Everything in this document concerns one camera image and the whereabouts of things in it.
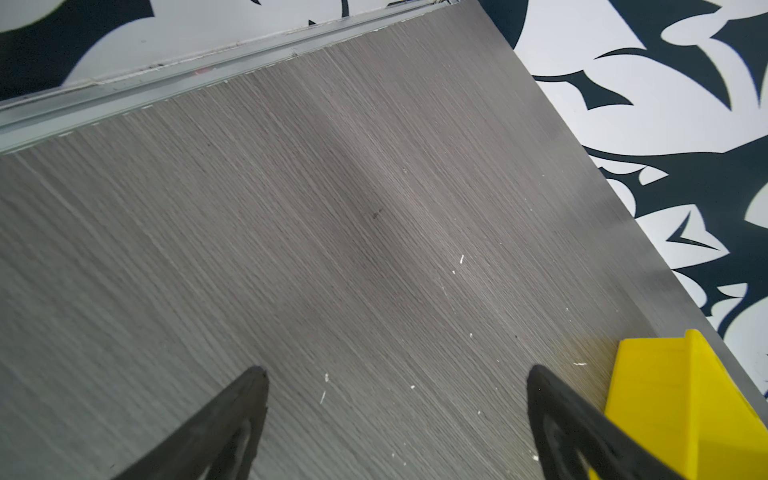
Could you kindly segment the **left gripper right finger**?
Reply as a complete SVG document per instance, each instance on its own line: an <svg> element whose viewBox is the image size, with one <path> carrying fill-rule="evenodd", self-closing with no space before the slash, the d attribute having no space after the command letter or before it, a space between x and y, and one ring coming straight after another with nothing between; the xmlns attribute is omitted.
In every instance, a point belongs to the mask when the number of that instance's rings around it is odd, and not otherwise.
<svg viewBox="0 0 768 480"><path fill-rule="evenodd" d="M526 383L527 408L547 479L679 479L681 476L627 436L547 367Z"/></svg>

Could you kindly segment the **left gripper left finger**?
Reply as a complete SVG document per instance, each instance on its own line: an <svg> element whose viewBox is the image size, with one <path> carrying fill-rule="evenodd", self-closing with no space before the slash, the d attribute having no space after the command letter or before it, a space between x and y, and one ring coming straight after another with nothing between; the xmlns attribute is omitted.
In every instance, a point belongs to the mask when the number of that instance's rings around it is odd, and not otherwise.
<svg viewBox="0 0 768 480"><path fill-rule="evenodd" d="M246 369L119 479L247 479L268 412L269 377Z"/></svg>

